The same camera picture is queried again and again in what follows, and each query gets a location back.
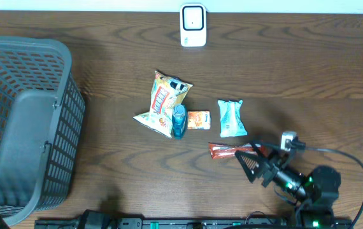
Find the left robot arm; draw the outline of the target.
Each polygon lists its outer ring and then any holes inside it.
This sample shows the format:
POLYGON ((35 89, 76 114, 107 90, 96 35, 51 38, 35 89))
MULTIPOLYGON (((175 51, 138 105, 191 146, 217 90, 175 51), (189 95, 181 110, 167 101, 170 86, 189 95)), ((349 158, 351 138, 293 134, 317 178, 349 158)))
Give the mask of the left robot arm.
MULTIPOLYGON (((96 211, 86 210, 75 219, 37 220, 34 229, 107 229, 116 228, 117 224, 107 215, 96 211)), ((0 215, 0 229, 10 226, 0 215)))

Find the orange small snack box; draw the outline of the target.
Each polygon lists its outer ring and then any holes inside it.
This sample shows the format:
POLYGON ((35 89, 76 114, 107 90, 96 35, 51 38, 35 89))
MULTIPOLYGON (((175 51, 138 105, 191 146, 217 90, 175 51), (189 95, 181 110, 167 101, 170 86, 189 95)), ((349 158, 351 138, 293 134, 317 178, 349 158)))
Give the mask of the orange small snack box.
POLYGON ((189 130, 209 130, 211 116, 209 111, 188 111, 187 128, 189 130))

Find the red snack bar wrapper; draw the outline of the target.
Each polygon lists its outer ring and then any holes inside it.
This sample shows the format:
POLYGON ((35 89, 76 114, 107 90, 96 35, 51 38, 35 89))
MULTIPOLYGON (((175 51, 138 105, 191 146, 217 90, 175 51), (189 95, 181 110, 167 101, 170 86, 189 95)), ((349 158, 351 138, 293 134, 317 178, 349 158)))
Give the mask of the red snack bar wrapper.
POLYGON ((212 159, 222 159, 234 157, 235 152, 242 151, 252 155, 257 155, 251 144, 247 143, 240 146, 228 144, 209 143, 209 151, 212 159))

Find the yellow snack bag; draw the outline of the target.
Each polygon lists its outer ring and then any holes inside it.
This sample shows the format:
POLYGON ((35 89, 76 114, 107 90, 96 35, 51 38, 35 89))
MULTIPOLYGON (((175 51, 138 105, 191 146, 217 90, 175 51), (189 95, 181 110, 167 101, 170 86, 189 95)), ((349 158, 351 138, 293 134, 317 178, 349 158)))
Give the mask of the yellow snack bag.
POLYGON ((133 118, 153 131, 172 138, 173 109, 183 102, 192 87, 193 84, 155 71, 149 111, 133 118))

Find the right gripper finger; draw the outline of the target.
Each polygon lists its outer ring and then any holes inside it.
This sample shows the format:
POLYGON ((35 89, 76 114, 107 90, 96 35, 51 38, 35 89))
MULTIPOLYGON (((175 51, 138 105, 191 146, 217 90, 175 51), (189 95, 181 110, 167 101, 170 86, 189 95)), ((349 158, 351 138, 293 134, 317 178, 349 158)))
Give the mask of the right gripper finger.
POLYGON ((262 158, 266 158, 268 156, 268 151, 262 143, 252 141, 250 142, 250 145, 252 146, 253 151, 256 152, 257 156, 262 158))
POLYGON ((235 157, 242 166, 247 179, 253 183, 261 176, 263 158, 254 154, 245 153, 244 151, 235 152, 235 157))

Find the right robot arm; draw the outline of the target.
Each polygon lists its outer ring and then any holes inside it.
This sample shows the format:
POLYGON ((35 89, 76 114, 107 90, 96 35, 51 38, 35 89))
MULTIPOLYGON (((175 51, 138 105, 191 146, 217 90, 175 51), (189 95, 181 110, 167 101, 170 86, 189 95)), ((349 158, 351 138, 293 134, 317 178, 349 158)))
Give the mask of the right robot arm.
POLYGON ((318 166, 307 176, 289 166, 295 153, 306 145, 286 140, 282 147, 264 142, 251 143, 254 154, 236 151, 249 182, 262 179, 262 186, 270 183, 295 198, 294 211, 288 226, 298 228, 330 228, 335 225, 333 203, 339 197, 341 175, 329 166, 318 166))

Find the blue mouthwash bottle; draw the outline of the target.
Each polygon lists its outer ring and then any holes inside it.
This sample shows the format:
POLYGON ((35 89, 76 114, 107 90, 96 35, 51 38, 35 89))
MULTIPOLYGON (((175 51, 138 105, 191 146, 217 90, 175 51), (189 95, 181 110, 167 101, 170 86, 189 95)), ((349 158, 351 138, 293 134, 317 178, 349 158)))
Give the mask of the blue mouthwash bottle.
POLYGON ((187 109, 184 105, 179 104, 173 108, 173 135, 176 139, 181 139, 187 128, 187 109))

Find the light green tissue pack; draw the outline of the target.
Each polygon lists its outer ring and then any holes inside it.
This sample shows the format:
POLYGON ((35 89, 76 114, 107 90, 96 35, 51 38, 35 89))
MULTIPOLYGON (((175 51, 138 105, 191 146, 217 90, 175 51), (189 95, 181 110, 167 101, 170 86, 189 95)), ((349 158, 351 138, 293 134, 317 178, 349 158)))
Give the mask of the light green tissue pack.
POLYGON ((220 137, 239 137, 248 134, 241 121, 240 109, 242 104, 242 100, 218 100, 220 109, 220 137))

